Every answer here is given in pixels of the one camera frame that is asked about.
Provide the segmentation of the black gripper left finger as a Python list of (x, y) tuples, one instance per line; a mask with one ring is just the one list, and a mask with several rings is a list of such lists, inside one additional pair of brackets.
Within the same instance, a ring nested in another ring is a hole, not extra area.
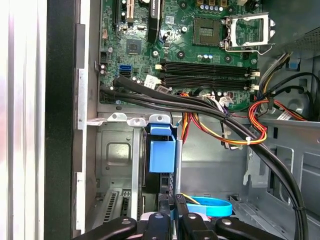
[(146, 212), (135, 220), (120, 216), (84, 234), (76, 240), (170, 240), (172, 238), (171, 206), (172, 197), (159, 194), (158, 211)]

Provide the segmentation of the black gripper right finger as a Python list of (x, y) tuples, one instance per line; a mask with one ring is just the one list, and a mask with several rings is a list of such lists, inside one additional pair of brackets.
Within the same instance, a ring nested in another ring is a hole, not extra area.
[(280, 240), (279, 236), (247, 224), (235, 217), (220, 217), (211, 222), (205, 215), (190, 212), (186, 198), (176, 194), (175, 211), (179, 240)]

